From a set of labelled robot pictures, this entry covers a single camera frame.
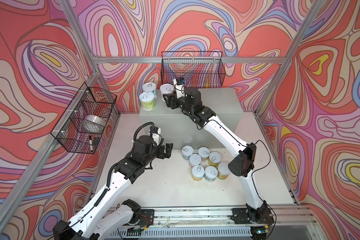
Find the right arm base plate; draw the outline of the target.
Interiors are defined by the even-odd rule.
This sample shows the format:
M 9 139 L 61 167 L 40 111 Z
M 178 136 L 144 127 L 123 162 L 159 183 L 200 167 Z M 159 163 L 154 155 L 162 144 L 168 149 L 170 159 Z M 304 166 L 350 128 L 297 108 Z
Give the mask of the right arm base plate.
M 229 216 L 235 224 L 263 224 L 271 225 L 275 222 L 274 215 L 270 208 L 261 211 L 248 210 L 247 208 L 233 208 L 232 214 Z

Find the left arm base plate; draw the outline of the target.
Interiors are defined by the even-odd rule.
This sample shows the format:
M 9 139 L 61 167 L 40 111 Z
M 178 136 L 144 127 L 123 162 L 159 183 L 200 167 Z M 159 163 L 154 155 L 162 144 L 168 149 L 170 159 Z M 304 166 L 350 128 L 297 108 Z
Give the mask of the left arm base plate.
M 137 226 L 139 228 L 149 227 L 154 223 L 155 210 L 142 209 L 139 215 L 133 215 L 129 223 L 123 224 L 123 227 Z

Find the can pink label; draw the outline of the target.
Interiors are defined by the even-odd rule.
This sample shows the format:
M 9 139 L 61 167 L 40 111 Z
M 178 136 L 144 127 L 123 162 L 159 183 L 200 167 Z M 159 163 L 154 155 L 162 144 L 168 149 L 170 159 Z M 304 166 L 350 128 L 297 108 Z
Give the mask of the can pink label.
M 160 94 L 162 101 L 164 100 L 164 94 L 171 94 L 174 92 L 174 86 L 171 84 L 163 84 L 160 86 Z
M 200 147 L 198 155 L 202 158 L 202 162 L 207 162 L 210 156 L 210 150 L 207 147 Z

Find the can blue label back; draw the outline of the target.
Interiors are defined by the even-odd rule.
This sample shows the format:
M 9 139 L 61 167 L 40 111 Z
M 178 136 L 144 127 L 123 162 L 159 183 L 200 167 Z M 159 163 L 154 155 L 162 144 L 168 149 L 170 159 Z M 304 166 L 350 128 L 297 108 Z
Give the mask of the can blue label back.
M 184 160 L 189 160 L 190 156 L 194 154 L 194 148 L 192 146 L 186 145 L 182 147 L 182 158 Z

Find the can plain lid centre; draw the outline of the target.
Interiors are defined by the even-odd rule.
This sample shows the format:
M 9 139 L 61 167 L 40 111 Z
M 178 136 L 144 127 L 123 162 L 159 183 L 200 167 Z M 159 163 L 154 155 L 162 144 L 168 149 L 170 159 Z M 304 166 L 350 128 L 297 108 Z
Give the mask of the can plain lid centre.
M 202 158 L 198 154 L 192 154 L 189 157 L 189 166 L 192 169 L 194 166 L 198 166 L 202 163 Z

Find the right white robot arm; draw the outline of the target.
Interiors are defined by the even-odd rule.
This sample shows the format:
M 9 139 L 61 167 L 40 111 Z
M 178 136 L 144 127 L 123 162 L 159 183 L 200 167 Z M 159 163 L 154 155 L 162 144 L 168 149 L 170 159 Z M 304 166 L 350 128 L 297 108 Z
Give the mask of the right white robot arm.
M 212 134 L 233 156 L 228 164 L 230 172 L 240 180 L 246 196 L 245 222 L 259 223 L 264 219 L 269 205 L 263 200 L 254 176 L 257 146 L 248 144 L 234 134 L 209 107 L 204 106 L 198 88 L 188 87 L 175 93 L 163 94 L 170 109 L 180 109 L 200 129 Z

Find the can orange label plastic lid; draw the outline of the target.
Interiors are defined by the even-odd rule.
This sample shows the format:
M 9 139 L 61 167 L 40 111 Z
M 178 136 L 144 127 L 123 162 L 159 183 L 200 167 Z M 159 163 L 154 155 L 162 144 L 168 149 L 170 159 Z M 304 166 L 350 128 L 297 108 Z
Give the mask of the can orange label plastic lid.
M 218 179 L 225 180 L 230 173 L 228 163 L 220 163 L 218 165 Z

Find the grey metal cabinet box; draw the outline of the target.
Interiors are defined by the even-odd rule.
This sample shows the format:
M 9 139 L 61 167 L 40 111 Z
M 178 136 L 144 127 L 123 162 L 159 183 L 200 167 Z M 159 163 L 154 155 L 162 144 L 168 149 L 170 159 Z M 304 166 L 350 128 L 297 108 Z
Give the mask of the grey metal cabinet box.
M 233 88 L 200 89 L 204 106 L 216 113 L 219 119 L 234 132 L 244 114 L 241 104 Z M 164 143 L 173 143 L 173 149 L 184 146 L 223 148 L 223 144 L 206 130 L 198 130 L 197 125 L 181 108 L 172 110 L 161 99 L 156 101 L 156 107 L 151 111 L 140 110 L 142 123 L 153 122 L 161 129 Z

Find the black marker pen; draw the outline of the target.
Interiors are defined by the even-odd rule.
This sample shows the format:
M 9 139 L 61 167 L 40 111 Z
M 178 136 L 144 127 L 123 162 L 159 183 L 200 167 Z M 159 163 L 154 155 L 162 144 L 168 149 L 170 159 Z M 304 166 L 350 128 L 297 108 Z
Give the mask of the black marker pen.
M 92 142 L 92 136 L 89 136 L 89 146 L 90 146 L 90 152 L 92 153 L 94 151 L 93 142 Z

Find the can blue green label front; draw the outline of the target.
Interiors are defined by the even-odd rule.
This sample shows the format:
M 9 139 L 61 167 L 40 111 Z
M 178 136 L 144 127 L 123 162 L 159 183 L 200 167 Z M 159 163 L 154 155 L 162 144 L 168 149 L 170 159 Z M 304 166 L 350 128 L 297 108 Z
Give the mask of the can blue green label front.
M 208 166 L 205 168 L 204 179 L 207 182 L 214 182 L 218 176 L 218 170 L 213 166 Z

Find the can green yellow label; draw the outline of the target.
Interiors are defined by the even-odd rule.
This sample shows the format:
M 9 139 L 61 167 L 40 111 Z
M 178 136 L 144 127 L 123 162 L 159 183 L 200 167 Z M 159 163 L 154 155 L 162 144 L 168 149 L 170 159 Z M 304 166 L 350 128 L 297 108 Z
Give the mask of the can green yellow label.
M 144 111 L 152 111 L 156 107 L 155 94 L 153 93 L 142 93 L 139 96 L 141 107 Z

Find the can yellow label right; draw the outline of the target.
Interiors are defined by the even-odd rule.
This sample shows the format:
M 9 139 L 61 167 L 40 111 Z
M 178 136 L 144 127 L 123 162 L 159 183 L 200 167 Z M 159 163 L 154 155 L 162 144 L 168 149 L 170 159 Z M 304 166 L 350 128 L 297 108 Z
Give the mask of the can yellow label right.
M 208 159 L 208 164 L 215 168 L 218 168 L 218 165 L 221 163 L 222 156 L 218 152 L 211 152 Z

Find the can yellow label front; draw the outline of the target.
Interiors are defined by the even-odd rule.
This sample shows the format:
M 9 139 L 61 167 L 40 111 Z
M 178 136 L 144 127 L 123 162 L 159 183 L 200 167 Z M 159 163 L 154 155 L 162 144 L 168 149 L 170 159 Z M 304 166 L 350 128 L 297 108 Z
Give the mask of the can yellow label front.
M 205 169 L 200 165 L 193 166 L 191 174 L 194 181 L 201 181 L 204 178 Z

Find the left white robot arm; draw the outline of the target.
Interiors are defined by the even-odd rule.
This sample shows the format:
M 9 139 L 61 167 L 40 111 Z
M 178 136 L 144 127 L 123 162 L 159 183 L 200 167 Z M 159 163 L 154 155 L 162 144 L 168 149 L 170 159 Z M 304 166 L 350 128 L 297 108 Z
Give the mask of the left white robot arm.
M 53 228 L 53 240 L 103 240 L 125 224 L 136 224 L 141 206 L 128 199 L 107 215 L 109 208 L 146 170 L 155 159 L 169 159 L 173 144 L 164 144 L 159 128 L 148 122 L 134 133 L 133 147 L 119 162 L 113 164 L 101 190 L 68 221 L 60 220 Z

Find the can pink label back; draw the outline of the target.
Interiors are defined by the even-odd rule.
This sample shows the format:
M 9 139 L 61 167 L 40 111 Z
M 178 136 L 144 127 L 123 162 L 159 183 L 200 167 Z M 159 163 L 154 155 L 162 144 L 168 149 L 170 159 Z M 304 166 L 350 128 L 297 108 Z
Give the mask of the can pink label back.
M 198 155 L 202 158 L 202 162 L 207 162 L 210 156 L 210 150 L 207 147 L 200 147 Z

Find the aluminium rail front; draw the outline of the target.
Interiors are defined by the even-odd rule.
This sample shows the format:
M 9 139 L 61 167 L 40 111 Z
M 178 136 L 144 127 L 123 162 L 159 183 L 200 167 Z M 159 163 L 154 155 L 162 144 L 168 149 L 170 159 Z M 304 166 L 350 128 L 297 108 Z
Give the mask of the aluminium rail front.
M 84 228 L 81 230 L 85 231 L 90 228 L 110 227 L 114 221 L 134 225 L 138 222 L 138 217 L 145 221 L 143 226 L 158 228 L 318 224 L 309 208 L 297 205 L 271 206 L 262 218 L 255 222 L 250 221 L 248 211 L 243 206 L 154 208 L 154 212 L 150 214 L 148 209 L 133 210 L 125 205 L 111 208 L 104 213 L 98 213 L 93 208 L 81 210 L 69 221 L 76 227 L 83 224 Z

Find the can red label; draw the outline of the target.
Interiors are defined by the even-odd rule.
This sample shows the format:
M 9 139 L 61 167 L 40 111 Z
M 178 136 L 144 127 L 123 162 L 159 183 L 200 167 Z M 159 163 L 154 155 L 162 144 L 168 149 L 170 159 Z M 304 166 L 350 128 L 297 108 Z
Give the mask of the can red label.
M 157 85 L 155 83 L 146 83 L 143 85 L 143 92 L 144 93 L 153 93 L 155 99 L 157 98 Z

